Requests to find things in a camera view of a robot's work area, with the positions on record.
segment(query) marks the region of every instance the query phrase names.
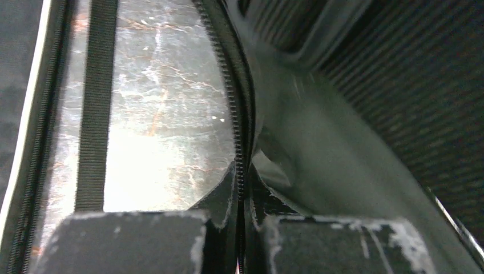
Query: nylon webbing strap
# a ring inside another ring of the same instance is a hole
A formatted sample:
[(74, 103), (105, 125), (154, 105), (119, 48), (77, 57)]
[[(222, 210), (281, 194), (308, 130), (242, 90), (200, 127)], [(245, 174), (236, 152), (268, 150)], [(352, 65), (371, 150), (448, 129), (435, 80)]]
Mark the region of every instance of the nylon webbing strap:
[(92, 0), (75, 211), (102, 211), (118, 0)]

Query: white trim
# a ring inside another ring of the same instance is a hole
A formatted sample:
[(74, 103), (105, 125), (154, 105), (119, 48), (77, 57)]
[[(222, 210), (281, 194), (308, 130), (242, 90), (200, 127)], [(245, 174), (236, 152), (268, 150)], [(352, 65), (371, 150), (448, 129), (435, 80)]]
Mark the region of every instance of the white trim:
[(22, 116), (20, 119), (20, 127), (17, 137), (17, 145), (15, 146), (14, 161), (10, 171), (9, 185), (3, 198), (2, 208), (0, 209), (0, 246), (2, 244), (3, 234), (5, 232), (5, 225), (10, 211), (10, 204), (14, 190), (17, 186), (17, 179), (22, 163), (22, 157), (25, 150), (25, 143), (27, 137), (27, 127), (29, 125), (30, 113), (32, 110), (32, 103), (34, 100), (35, 89), (37, 87), (38, 74), (40, 71), (42, 55), (47, 35), (47, 23), (49, 21), (50, 9), (52, 0), (44, 0), (42, 2), (41, 20), (39, 21), (39, 31), (37, 33), (37, 41), (35, 43), (34, 57), (32, 59), (32, 66), (30, 68), (29, 82), (27, 84), (27, 91), (25, 93), (25, 100), (23, 102)]

